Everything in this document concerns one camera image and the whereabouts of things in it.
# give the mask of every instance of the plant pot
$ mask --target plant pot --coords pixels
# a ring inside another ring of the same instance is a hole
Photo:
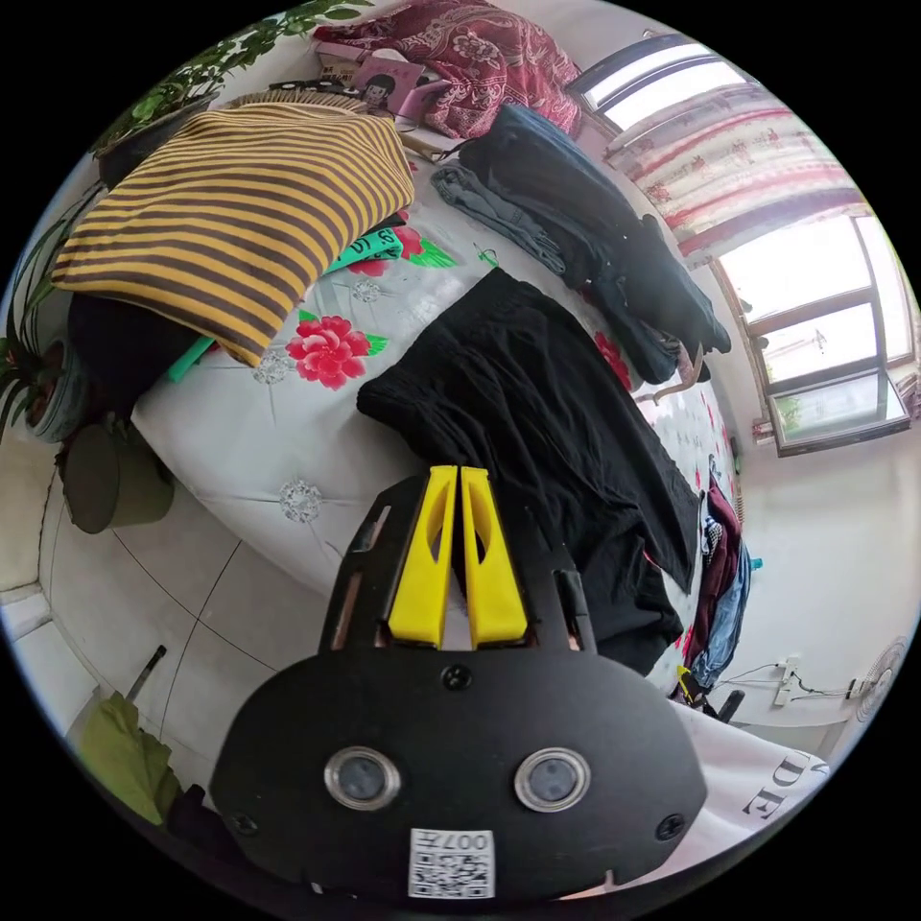
[[[71,521],[87,534],[152,524],[173,504],[173,480],[154,452],[105,425],[88,425],[74,438],[63,486]]]
[[[99,178],[111,191],[133,173],[157,148],[162,147],[194,115],[204,112],[218,94],[199,96],[175,112],[168,112],[128,137],[119,138],[96,153]]]
[[[48,399],[44,413],[35,422],[26,420],[26,428],[48,444],[64,441],[77,431],[89,406],[90,381],[83,362],[65,339],[55,339],[46,354],[59,348],[61,375]]]

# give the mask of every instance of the qr code label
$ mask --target qr code label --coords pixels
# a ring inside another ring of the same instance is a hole
[[[491,899],[496,889],[492,832],[413,828],[410,896],[416,899]]]

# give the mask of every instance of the yellow and brown striped cloth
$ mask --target yellow and brown striped cloth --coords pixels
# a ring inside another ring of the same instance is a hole
[[[204,112],[87,213],[52,273],[259,364],[342,251],[413,200],[389,119],[262,103]]]
[[[253,103],[304,103],[310,106],[347,108],[350,112],[367,112],[367,103],[341,93],[321,93],[315,89],[265,89],[230,100],[224,108],[252,106]]]

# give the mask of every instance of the green cloth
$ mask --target green cloth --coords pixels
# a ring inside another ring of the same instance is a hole
[[[137,708],[117,692],[90,715],[79,746],[86,769],[142,818],[162,825],[181,793],[168,745],[137,724]]]
[[[192,365],[194,365],[213,344],[213,339],[202,336],[184,355],[180,355],[170,365],[169,370],[166,372],[166,376],[174,383],[182,380]]]

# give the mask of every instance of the fan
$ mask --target fan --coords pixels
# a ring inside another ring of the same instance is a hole
[[[856,697],[860,701],[857,708],[859,722],[867,722],[876,713],[886,696],[892,678],[899,671],[908,647],[909,641],[906,637],[900,636],[894,640],[873,664],[857,693],[855,694],[854,690],[848,693],[848,697]]]

